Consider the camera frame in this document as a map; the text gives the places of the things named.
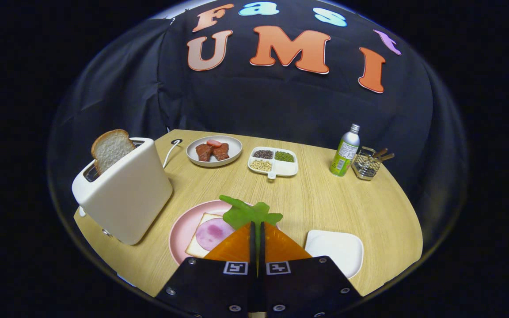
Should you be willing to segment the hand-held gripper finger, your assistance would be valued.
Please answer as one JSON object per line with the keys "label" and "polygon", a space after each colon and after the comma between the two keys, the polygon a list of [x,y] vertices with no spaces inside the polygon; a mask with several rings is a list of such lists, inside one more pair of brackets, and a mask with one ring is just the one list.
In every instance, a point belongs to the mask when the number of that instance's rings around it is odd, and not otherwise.
{"label": "hand-held gripper finger", "polygon": [[240,232],[246,261],[187,257],[155,299],[184,318],[247,318],[257,278],[254,225]]}
{"label": "hand-held gripper finger", "polygon": [[362,301],[331,253],[309,253],[277,226],[260,225],[259,308],[267,318],[335,318]]}

